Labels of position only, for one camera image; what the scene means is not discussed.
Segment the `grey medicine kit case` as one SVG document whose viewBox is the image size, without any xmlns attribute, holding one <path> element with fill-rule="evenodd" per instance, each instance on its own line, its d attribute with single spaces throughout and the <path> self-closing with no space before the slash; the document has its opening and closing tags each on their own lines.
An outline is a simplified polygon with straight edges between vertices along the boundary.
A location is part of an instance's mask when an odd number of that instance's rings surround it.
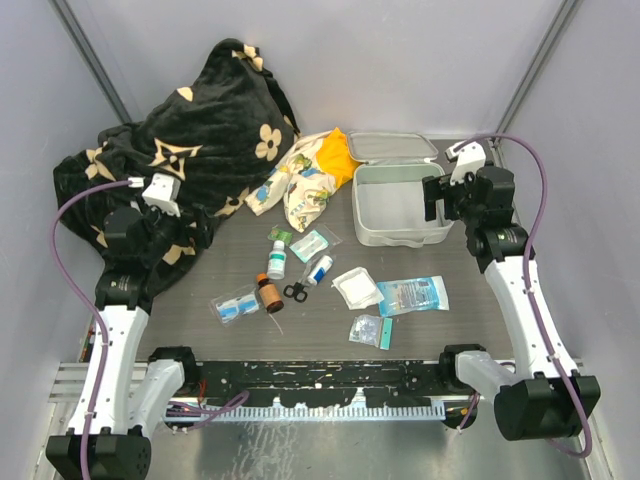
<svg viewBox="0 0 640 480">
<path fill-rule="evenodd" d="M 422 179 L 444 174 L 437 148 L 417 133 L 360 131 L 347 134 L 359 164 L 352 179 L 352 207 L 358 241 L 367 247 L 421 248 L 443 242 L 453 223 L 436 205 L 425 219 Z"/>
</svg>

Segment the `white bottle green label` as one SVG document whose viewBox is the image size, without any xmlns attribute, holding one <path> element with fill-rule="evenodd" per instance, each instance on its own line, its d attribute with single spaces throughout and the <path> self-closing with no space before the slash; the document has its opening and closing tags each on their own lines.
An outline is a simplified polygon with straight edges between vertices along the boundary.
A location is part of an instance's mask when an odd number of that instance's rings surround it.
<svg viewBox="0 0 640 480">
<path fill-rule="evenodd" d="M 267 276 L 271 280 L 282 280 L 286 271 L 286 245 L 282 240 L 275 240 L 268 256 Z"/>
</svg>

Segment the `bagged blue white packets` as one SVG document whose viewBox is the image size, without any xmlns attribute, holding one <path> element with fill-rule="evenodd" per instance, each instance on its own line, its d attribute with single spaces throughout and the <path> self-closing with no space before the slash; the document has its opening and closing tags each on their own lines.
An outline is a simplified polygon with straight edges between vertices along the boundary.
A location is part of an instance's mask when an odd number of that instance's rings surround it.
<svg viewBox="0 0 640 480">
<path fill-rule="evenodd" d="M 222 326 L 229 326 L 236 320 L 261 309 L 256 287 L 253 285 L 245 285 L 229 294 L 214 298 L 209 302 L 209 306 Z"/>
</svg>

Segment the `bagged teal plaster strips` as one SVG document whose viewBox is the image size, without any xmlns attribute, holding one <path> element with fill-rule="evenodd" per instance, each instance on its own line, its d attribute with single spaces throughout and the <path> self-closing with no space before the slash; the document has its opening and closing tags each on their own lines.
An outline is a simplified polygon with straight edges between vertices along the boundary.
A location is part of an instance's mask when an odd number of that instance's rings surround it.
<svg viewBox="0 0 640 480">
<path fill-rule="evenodd" d="M 319 254 L 330 251 L 342 242 L 325 224 L 318 224 L 304 236 L 290 244 L 291 252 L 304 264 Z"/>
</svg>

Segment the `white gauze pad packet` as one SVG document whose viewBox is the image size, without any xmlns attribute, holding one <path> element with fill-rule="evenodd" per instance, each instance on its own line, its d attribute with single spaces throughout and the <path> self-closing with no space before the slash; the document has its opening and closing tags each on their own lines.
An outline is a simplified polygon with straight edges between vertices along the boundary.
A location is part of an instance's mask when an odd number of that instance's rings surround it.
<svg viewBox="0 0 640 480">
<path fill-rule="evenodd" d="M 350 310 L 365 309 L 380 303 L 384 296 L 364 267 L 356 267 L 332 281 Z"/>
</svg>

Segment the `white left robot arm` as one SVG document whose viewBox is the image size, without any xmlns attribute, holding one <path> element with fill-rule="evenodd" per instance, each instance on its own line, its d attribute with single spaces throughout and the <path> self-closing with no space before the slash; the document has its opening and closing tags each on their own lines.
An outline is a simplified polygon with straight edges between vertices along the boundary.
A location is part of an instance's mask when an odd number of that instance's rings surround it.
<svg viewBox="0 0 640 480">
<path fill-rule="evenodd" d="M 158 208 L 142 214 L 120 207 L 104 219 L 111 258 L 95 291 L 96 344 L 68 427 L 50 436 L 45 449 L 64 479 L 145 478 L 151 438 L 170 399 L 199 387 L 200 369 L 187 346 L 156 348 L 142 383 L 131 386 L 154 299 L 154 269 L 179 230 L 178 218 Z"/>
</svg>

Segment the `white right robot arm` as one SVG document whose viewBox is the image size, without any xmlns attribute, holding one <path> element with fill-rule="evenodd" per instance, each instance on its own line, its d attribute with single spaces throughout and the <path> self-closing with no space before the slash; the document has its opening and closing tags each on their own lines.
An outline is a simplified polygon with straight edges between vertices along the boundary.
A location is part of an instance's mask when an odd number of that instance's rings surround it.
<svg viewBox="0 0 640 480">
<path fill-rule="evenodd" d="M 427 176 L 422 186 L 426 219 L 442 214 L 464 223 L 467 249 L 498 301 L 515 362 L 509 369 L 479 344 L 447 345 L 437 366 L 440 385 L 452 394 L 472 389 L 488 400 L 509 441 L 583 433 L 600 386 L 579 372 L 555 328 L 530 234 L 513 220 L 513 173 L 485 166 L 459 182 Z"/>
</svg>

